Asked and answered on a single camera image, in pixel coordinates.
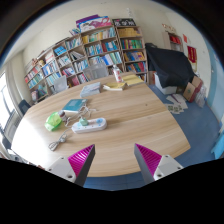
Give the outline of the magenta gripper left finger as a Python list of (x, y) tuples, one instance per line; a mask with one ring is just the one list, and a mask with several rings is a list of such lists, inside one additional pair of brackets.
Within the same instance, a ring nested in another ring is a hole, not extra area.
[(95, 145), (90, 145), (69, 157), (59, 157), (47, 171), (67, 181), (83, 186), (95, 156)]

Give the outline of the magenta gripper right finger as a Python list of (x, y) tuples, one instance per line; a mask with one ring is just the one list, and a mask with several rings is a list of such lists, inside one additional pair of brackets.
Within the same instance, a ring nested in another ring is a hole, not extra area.
[(170, 155), (160, 155), (140, 144), (134, 145), (134, 155), (145, 184), (157, 181), (183, 168)]

